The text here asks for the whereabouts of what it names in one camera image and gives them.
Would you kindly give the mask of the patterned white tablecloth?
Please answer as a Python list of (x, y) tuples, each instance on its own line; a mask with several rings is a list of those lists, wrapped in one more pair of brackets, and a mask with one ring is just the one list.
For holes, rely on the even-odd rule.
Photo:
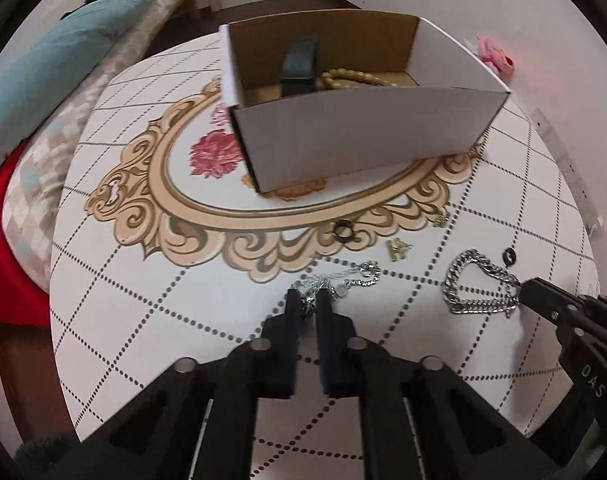
[[(436, 165), (313, 184), (294, 200), (250, 184), (221, 101), (220, 35), (117, 77), (76, 148), (57, 216), (52, 338), (70, 417), (87, 437), (182, 356), (210, 361), (253, 339), (290, 285), (350, 273), (381, 281), (340, 311), (396, 356), (444, 358), (522, 434), (569, 387), (553, 326), (534, 313), (453, 315), (445, 267), (476, 247), (517, 252), (522, 278), (579, 292), (599, 283), (558, 168), (512, 101), (479, 149)], [(441, 209), (443, 229), (431, 220)], [(413, 247), (393, 262), (387, 240)]]

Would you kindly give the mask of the red bed sheet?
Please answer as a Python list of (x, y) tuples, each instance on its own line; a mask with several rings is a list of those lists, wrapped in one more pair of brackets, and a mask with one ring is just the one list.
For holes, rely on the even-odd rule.
[(49, 327), (49, 295), (19, 265), (2, 230), (5, 192), (27, 144), (20, 142), (0, 166), (0, 323)]

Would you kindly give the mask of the pink plush toy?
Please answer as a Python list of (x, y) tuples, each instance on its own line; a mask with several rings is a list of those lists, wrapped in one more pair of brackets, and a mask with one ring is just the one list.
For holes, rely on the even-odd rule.
[(513, 59), (494, 44), (488, 37), (477, 38), (477, 51), (480, 61), (486, 64), (504, 82), (509, 82), (515, 73)]

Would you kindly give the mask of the white cardboard box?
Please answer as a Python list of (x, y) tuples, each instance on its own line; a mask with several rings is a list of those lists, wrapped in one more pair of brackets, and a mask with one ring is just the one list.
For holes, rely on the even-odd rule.
[[(256, 190), (467, 151), (509, 87), (426, 18), (336, 9), (222, 25), (221, 87)], [(295, 38), (317, 37), (317, 88), (282, 98)]]

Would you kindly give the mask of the teal blanket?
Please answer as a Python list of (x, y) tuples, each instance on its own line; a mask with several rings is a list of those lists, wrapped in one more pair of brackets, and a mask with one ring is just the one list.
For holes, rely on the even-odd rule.
[(154, 0), (98, 0), (58, 22), (0, 75), (0, 163), (38, 128)]

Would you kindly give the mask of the wooden bed frame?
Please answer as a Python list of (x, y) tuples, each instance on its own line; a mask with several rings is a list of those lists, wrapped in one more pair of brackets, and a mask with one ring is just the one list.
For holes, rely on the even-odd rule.
[(49, 328), (0, 323), (0, 375), (23, 441), (75, 432)]

